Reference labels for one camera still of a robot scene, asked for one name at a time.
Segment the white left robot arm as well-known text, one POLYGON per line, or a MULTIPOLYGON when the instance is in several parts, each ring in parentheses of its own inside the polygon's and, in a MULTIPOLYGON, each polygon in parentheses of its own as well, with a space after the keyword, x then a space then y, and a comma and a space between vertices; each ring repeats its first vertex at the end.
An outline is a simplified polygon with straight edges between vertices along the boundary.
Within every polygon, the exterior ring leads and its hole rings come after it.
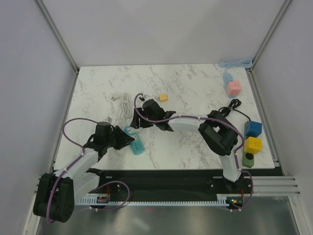
POLYGON ((48 223, 67 222, 77 201, 89 192, 103 192, 107 180, 90 168, 106 155, 109 148, 120 150, 135 139, 127 135, 119 126, 109 122, 99 122, 95 132, 81 146, 76 159, 54 173, 45 173, 39 179, 33 213, 43 217, 48 223))

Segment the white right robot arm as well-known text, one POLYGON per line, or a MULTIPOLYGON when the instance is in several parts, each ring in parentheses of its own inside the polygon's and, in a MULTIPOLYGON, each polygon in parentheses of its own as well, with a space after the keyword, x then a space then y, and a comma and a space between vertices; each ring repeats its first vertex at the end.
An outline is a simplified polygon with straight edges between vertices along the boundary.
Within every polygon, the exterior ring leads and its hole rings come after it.
POLYGON ((136 106, 131 127, 135 129, 158 127, 162 131, 190 132, 199 134, 208 147, 220 157, 223 167, 224 187, 234 193, 242 186, 241 170, 236 152, 244 145, 244 136, 219 111, 206 116, 178 115, 175 111, 164 111, 153 100, 146 100, 142 107, 136 106))

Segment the yellow plug adapter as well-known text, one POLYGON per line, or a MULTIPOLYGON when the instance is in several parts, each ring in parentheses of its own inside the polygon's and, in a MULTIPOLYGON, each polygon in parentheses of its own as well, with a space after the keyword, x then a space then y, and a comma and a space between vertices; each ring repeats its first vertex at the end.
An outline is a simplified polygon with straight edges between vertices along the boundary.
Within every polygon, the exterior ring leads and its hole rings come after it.
POLYGON ((158 96, 158 100, 159 100, 160 102, 166 102, 166 101, 168 101, 168 95, 167 95, 167 94, 160 94, 160 95, 158 96))

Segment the teal power strip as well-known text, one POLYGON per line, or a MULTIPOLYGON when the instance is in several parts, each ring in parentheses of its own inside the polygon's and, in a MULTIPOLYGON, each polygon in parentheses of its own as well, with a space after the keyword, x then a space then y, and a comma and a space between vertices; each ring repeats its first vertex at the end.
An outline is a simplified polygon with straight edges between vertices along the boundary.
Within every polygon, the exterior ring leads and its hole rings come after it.
POLYGON ((139 155, 139 154, 142 154, 145 150, 144 148, 144 145, 139 137, 139 133, 136 131, 136 129, 134 128, 131 128, 130 126, 126 126, 124 128, 124 132, 134 138, 134 141, 132 141, 130 143, 130 147, 131 147, 131 150, 132 152, 135 154, 135 155, 139 155))

